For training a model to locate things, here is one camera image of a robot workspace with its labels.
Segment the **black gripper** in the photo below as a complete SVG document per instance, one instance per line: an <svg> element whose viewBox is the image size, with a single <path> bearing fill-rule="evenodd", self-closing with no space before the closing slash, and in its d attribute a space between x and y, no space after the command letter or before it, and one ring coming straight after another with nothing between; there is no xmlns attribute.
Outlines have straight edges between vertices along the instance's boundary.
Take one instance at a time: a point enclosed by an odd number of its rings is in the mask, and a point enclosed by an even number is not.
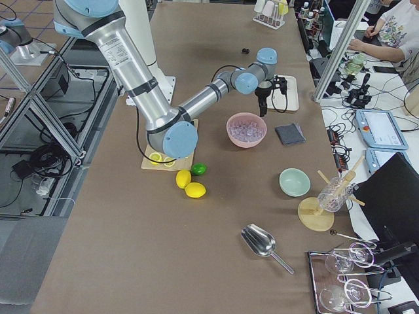
<svg viewBox="0 0 419 314"><path fill-rule="evenodd" d="M267 114L267 98L272 93L272 83L270 81L262 81L255 89L255 95L258 99L259 116L264 117Z"/></svg>

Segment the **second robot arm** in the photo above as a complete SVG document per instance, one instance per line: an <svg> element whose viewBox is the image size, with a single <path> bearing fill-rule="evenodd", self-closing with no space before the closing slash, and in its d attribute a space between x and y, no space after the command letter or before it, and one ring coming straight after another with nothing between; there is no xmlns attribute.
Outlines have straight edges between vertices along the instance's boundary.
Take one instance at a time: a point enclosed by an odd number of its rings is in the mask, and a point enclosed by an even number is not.
<svg viewBox="0 0 419 314"><path fill-rule="evenodd" d="M15 65L41 66L55 47L34 39L20 19L1 20L1 49Z"/></svg>

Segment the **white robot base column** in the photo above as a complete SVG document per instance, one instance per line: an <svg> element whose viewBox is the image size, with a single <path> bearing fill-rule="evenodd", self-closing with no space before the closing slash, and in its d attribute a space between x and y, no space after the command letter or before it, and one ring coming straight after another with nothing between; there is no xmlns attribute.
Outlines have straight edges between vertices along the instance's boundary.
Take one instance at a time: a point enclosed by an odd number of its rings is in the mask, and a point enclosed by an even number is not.
<svg viewBox="0 0 419 314"><path fill-rule="evenodd" d="M158 66L146 1L119 0L118 3L126 16L128 34L144 59L146 66L157 79L168 103L171 103L176 78L166 76Z"/></svg>

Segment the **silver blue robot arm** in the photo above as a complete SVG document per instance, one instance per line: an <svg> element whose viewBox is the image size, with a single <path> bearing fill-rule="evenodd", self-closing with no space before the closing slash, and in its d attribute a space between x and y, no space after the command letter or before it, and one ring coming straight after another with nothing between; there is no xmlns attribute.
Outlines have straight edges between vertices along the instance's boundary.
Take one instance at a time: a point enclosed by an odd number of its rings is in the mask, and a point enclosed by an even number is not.
<svg viewBox="0 0 419 314"><path fill-rule="evenodd" d="M174 159L192 154L198 142L193 118L231 90L248 95L271 81L277 52L262 48L247 69L221 73L213 82L178 107L172 107L158 80L132 40L133 27L151 39L149 15L144 2L54 1L54 24L58 33L86 39L97 45L114 76L146 119L147 140L155 150Z"/></svg>

